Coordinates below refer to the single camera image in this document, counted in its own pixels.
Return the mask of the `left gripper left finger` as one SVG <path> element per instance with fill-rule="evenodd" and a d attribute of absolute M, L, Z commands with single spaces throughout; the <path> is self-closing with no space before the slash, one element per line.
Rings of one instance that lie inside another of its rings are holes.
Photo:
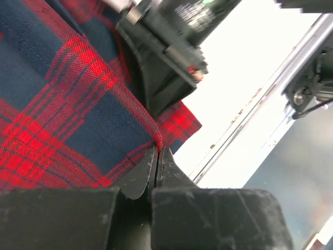
<path fill-rule="evenodd" d="M 1 192 L 1 249 L 150 249 L 156 147 L 110 187 Z"/>

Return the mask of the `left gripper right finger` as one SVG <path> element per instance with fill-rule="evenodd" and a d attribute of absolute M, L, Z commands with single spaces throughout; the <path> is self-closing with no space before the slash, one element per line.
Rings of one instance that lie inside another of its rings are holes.
<path fill-rule="evenodd" d="M 151 195 L 152 249 L 293 249 L 281 206 L 261 189 L 202 189 L 164 148 Z"/>

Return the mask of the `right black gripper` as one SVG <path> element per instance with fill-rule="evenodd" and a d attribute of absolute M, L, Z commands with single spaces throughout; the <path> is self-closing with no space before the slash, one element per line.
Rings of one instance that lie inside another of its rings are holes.
<path fill-rule="evenodd" d="M 208 73 L 201 43 L 239 1 L 127 1 L 116 29 L 134 54 L 152 117 L 191 94 Z"/>

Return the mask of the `red black plaid skirt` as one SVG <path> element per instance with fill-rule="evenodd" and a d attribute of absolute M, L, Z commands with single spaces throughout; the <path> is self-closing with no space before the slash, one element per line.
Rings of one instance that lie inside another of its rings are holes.
<path fill-rule="evenodd" d="M 142 105 L 130 50 L 103 1 L 1 1 L 1 190 L 109 186 L 146 150 L 201 124 Z"/>

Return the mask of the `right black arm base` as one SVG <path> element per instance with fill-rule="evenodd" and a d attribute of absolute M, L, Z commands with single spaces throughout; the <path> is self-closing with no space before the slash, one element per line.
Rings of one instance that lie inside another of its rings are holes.
<path fill-rule="evenodd" d="M 283 91 L 297 120 L 332 105 L 332 49 L 325 48 L 291 80 Z"/>

